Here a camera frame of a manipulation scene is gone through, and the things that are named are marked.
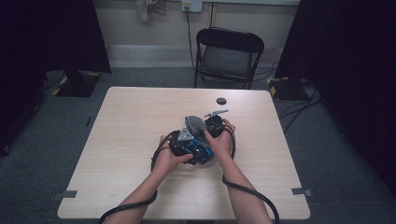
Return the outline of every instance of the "electrical outlet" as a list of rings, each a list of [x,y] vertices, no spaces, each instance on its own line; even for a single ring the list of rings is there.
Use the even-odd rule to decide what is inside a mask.
[[[186,11],[186,8],[192,12],[192,1],[181,1],[181,11]]]
[[[192,12],[202,12],[202,2],[192,1]]]
[[[181,1],[181,11],[202,12],[202,1]]]

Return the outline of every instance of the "chair backrest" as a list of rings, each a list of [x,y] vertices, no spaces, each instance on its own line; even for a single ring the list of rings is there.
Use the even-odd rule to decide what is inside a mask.
[[[203,44],[221,49],[259,54],[264,50],[264,42],[257,35],[219,27],[210,27],[199,31],[196,41],[198,48],[200,48],[200,44]]]

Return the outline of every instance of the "forearm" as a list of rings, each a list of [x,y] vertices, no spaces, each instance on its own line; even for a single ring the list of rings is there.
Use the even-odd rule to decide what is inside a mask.
[[[238,168],[231,157],[220,158],[220,165],[224,172],[224,177],[235,184],[254,189],[250,181]],[[244,192],[241,189],[227,187],[230,200],[238,223],[272,223],[268,216],[264,202],[258,197]]]
[[[155,190],[160,186],[161,182],[165,179],[166,175],[160,172],[152,172],[148,177],[137,187],[120,205],[128,203],[139,203],[146,201],[152,197]],[[104,223],[128,223],[137,224],[141,223],[145,215],[148,205],[136,207],[133,209],[121,211],[109,216]]]

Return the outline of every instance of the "hand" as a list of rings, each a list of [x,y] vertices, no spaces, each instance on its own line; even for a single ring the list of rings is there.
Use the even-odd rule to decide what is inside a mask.
[[[224,119],[224,128],[230,129],[235,132],[235,126],[233,126],[230,121]],[[231,149],[233,147],[233,137],[226,131],[223,131],[221,135],[217,138],[213,138],[208,131],[204,131],[205,139],[209,143],[210,148],[213,153],[215,153],[218,159],[231,158]]]
[[[165,139],[165,136],[161,136],[160,143]],[[155,166],[153,172],[160,172],[163,175],[169,175],[174,171],[177,166],[184,162],[192,159],[191,154],[186,154],[184,156],[177,157],[173,154],[171,148],[169,147],[169,140],[165,141],[162,145],[163,148],[158,154],[157,160],[155,161]]]

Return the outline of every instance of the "black cable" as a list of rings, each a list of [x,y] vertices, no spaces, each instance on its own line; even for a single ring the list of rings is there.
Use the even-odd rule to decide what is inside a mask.
[[[212,21],[213,21],[213,6],[215,5],[214,2],[212,2],[212,8],[210,10],[210,24],[209,27],[212,27]]]
[[[271,74],[272,74],[272,73],[276,70],[275,65],[276,65],[277,63],[279,63],[279,62],[273,63],[273,64],[271,65],[271,69],[270,69],[270,70],[265,71],[265,72],[256,73],[256,74],[254,74],[254,75],[260,75],[260,74],[265,74],[265,73],[271,73]]]
[[[184,7],[186,11],[186,17],[187,17],[187,25],[189,27],[189,45],[190,45],[190,56],[191,56],[191,64],[192,68],[195,70],[194,66],[194,59],[192,58],[192,43],[191,43],[191,32],[190,32],[190,9],[188,7]]]
[[[47,87],[44,87],[43,89],[39,90],[39,91],[46,91],[47,89],[53,87],[56,83],[58,83],[59,81],[61,81],[62,77],[64,77],[64,72],[62,73],[62,75],[52,84],[48,85]]]
[[[318,99],[316,102],[312,103],[311,105],[309,105],[309,106],[307,106],[307,107],[310,107],[310,106],[312,106],[312,105],[316,105],[316,104],[319,103],[320,101],[321,101],[321,97],[319,97],[319,99]],[[282,115],[282,116],[279,115],[279,116],[280,116],[279,119],[283,119],[283,118],[285,118],[285,117],[288,116],[288,115],[295,114],[295,113],[299,112],[299,111],[302,110],[302,109],[304,109],[304,106],[303,106],[302,108],[293,110],[293,111],[291,111],[291,112],[289,112],[289,113],[287,113],[287,114],[285,114],[285,115]]]
[[[297,119],[297,117],[301,114],[301,112],[303,112],[304,109],[306,109],[306,108],[309,107],[309,103],[311,103],[312,99],[314,99],[315,93],[317,92],[317,90],[318,90],[318,87],[315,87],[315,90],[314,90],[314,93],[312,93],[312,96],[308,99],[308,101],[306,102],[306,104],[305,104],[302,108],[300,108],[299,110],[297,110],[298,113],[297,113],[296,116],[294,116],[293,119],[289,122],[288,126],[286,126],[285,130],[283,131],[283,134],[285,134],[285,133],[288,131],[290,125]]]
[[[157,149],[155,150],[154,155],[151,158],[151,171],[152,171],[152,169],[154,169],[155,161],[157,160],[158,155],[160,154],[160,152],[163,149],[166,148],[166,147],[162,147],[163,144],[169,139],[169,136],[172,135],[174,132],[175,131],[173,131],[173,132],[169,133],[168,135],[166,135],[166,137],[161,141],[161,143],[158,145]],[[149,204],[153,203],[156,199],[157,199],[157,190],[155,190],[155,193],[148,200],[145,200],[143,202],[138,202],[138,203],[128,203],[128,204],[120,205],[120,206],[117,206],[117,207],[115,207],[113,209],[108,210],[107,212],[105,212],[99,218],[98,224],[102,224],[107,217],[109,217],[110,215],[112,215],[114,213],[118,213],[120,211],[125,211],[125,210],[129,210],[129,209],[133,209],[133,208],[136,208],[136,207],[149,205]]]
[[[232,139],[233,139],[233,146],[232,146],[232,150],[231,150],[231,157],[233,158],[233,157],[235,156],[235,150],[236,150],[236,147],[235,147],[235,134],[233,133],[233,130],[232,130],[232,128],[231,128],[230,126],[227,126],[227,125],[224,125],[224,126],[225,126],[225,127],[228,127],[228,128],[224,128],[223,130],[225,130],[226,132],[228,132],[228,133],[232,136]],[[158,157],[158,155],[160,154],[160,152],[161,152],[163,149],[167,148],[167,147],[162,147],[163,144],[164,144],[164,143],[169,139],[169,137],[170,137],[173,133],[175,133],[175,132],[177,132],[177,131],[173,131],[173,132],[169,133],[168,135],[166,135],[166,137],[165,137],[165,138],[161,141],[161,143],[158,145],[157,149],[156,149],[155,152],[154,152],[153,157],[151,158],[151,167],[150,167],[150,168],[151,168],[151,171],[154,169],[155,162],[156,162],[157,157]],[[272,209],[272,211],[273,211],[273,213],[274,213],[274,217],[275,217],[275,223],[276,223],[276,224],[279,223],[279,213],[277,212],[276,207],[275,207],[274,204],[273,204],[268,198],[266,198],[264,195],[262,195],[261,193],[259,193],[257,190],[249,189],[249,188],[247,188],[247,187],[244,187],[244,186],[235,184],[235,183],[233,183],[233,182],[230,182],[230,181],[228,181],[228,180],[224,177],[224,175],[223,175],[223,177],[222,177],[222,182],[223,182],[226,186],[229,186],[229,187],[235,188],[235,189],[240,189],[240,190],[242,190],[242,191],[244,191],[244,192],[250,193],[250,194],[255,195],[256,197],[262,199],[262,200],[263,200],[265,203],[267,203],[267,204],[270,206],[270,208]],[[115,207],[115,208],[113,208],[113,209],[108,210],[107,212],[105,212],[105,213],[100,217],[100,219],[99,219],[99,221],[98,221],[98,224],[102,224],[102,223],[105,221],[105,219],[106,219],[107,217],[109,217],[110,215],[112,215],[112,214],[114,214],[114,213],[117,213],[117,212],[120,212],[120,211],[124,211],[124,210],[133,209],[133,208],[140,207],[140,206],[149,205],[149,204],[153,203],[156,199],[157,199],[157,190],[155,190],[154,195],[153,195],[150,199],[148,199],[148,200],[146,200],[146,201],[139,202],[139,203],[128,203],[128,204],[120,205],[120,206],[117,206],[117,207]]]
[[[236,148],[235,148],[235,134],[233,133],[233,130],[231,129],[231,127],[229,127],[229,129],[224,128],[224,130],[227,131],[231,135],[231,137],[233,139],[233,147],[232,147],[232,150],[231,150],[231,157],[233,158],[235,156],[235,151],[236,151]],[[277,212],[277,209],[276,209],[275,205],[271,202],[271,200],[269,200],[267,197],[265,197],[264,195],[259,193],[257,190],[250,189],[250,188],[247,188],[245,186],[238,185],[238,184],[235,184],[233,182],[230,182],[230,181],[228,181],[225,178],[224,175],[222,176],[222,182],[223,182],[223,184],[225,184],[228,187],[235,188],[235,189],[240,189],[240,190],[242,190],[244,192],[252,194],[252,195],[260,198],[261,200],[263,200],[265,203],[268,204],[268,206],[270,206],[271,210],[273,211],[275,224],[278,224],[280,222],[279,213]]]
[[[290,109],[290,108],[292,108],[292,107],[298,106],[298,105],[303,105],[303,104],[304,104],[304,102],[302,102],[302,103],[297,103],[297,104],[295,104],[295,105],[291,105],[291,106],[288,106],[288,107],[284,108],[284,109],[282,110],[282,112],[278,115],[278,117],[282,117],[283,113],[285,113],[286,110],[288,110],[288,109]]]

